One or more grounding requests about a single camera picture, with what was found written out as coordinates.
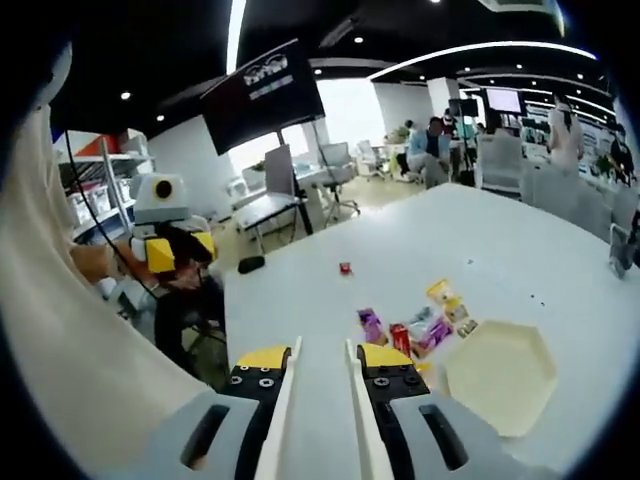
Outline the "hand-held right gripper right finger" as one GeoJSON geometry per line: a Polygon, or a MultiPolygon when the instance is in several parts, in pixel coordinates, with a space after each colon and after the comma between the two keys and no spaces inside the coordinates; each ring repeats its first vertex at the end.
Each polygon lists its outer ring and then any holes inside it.
{"type": "Polygon", "coordinates": [[[355,420],[364,479],[503,479],[495,430],[427,387],[401,352],[355,348],[355,420]]]}

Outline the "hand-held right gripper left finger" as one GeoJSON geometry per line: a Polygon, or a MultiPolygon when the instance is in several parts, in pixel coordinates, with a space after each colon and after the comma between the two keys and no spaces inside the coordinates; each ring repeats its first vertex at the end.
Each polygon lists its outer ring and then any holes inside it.
{"type": "Polygon", "coordinates": [[[245,354],[220,392],[178,409],[152,435],[146,479],[277,479],[291,395],[291,348],[245,354]]]}

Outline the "person's left hand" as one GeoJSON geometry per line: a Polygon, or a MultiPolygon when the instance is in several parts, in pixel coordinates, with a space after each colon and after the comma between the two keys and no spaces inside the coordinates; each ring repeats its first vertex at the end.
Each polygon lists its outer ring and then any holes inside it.
{"type": "Polygon", "coordinates": [[[187,266],[171,272],[158,274],[157,289],[162,292],[169,291],[195,291],[204,285],[209,273],[207,263],[191,261],[187,266]]]}

